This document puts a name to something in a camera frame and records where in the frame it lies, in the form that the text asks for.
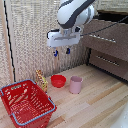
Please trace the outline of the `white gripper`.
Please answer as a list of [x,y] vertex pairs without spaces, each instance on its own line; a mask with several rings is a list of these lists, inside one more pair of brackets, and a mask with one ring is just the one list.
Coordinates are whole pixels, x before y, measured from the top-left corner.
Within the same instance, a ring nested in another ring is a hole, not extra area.
[[[64,30],[63,33],[60,29],[51,30],[47,33],[47,45],[49,47],[59,47],[66,45],[78,44],[80,40],[80,27]],[[66,54],[71,53],[71,47],[67,47]],[[59,55],[59,52],[54,48],[54,57]]]

